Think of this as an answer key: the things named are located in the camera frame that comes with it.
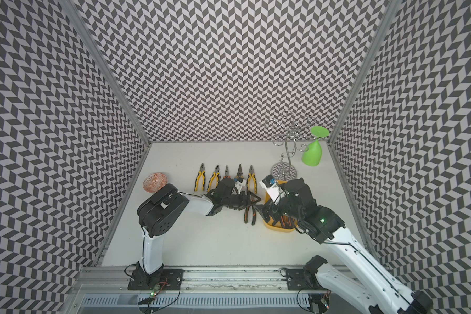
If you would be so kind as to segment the large yellow black pliers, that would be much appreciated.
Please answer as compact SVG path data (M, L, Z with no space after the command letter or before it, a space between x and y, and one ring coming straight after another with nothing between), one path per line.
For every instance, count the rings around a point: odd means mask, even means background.
M253 165L249 168L249 173L247 177L247 191L251 191L254 194L258 194L258 184L256 181L255 170Z

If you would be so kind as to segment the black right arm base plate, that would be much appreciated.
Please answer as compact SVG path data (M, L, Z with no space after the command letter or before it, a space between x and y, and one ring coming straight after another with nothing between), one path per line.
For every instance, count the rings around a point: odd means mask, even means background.
M314 275L302 268L282 268L279 272L285 278L290 291L326 290Z

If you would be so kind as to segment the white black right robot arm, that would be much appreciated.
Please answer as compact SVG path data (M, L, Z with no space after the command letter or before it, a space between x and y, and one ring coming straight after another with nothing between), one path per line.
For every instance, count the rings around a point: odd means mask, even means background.
M336 255L356 277L339 273L322 257L311 273L318 284L337 294L361 313L430 313L433 300L413 291L392 276L360 243L345 222L330 208L317 205L303 179L278 184L272 175L260 182L269 195L262 211L288 216L298 228Z

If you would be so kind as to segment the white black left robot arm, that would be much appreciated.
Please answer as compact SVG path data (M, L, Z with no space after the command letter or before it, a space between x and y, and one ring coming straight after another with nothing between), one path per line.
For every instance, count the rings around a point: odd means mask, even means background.
M164 234L184 212L212 217L222 208L242 210L260 201L256 192L242 190L241 183L233 179L223 179L204 195L181 192L173 184L166 184L138 207L143 246L141 260L131 275L132 281L142 280L149 286L158 281L164 269Z

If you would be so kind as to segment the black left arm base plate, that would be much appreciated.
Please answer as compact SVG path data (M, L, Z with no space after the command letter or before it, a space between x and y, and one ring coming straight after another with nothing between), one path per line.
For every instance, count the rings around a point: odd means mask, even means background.
M163 290L179 290L183 281L184 269L159 269L153 274L147 274L144 270L136 269L132 272L128 284L128 290L151 291L156 285Z

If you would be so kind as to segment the orange black needle-nose pliers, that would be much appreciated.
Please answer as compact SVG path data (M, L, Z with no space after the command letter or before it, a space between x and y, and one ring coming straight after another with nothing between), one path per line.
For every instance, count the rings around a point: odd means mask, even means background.
M225 167L225 175L223 176L223 179L231 179L228 166Z

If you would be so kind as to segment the small yellow needle-nose pliers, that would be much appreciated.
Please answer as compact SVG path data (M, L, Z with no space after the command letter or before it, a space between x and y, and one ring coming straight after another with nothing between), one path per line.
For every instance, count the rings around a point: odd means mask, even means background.
M244 181L243 170L242 170L242 165L241 164L238 166L238 171L236 172L234 180L238 181L240 183L242 183Z

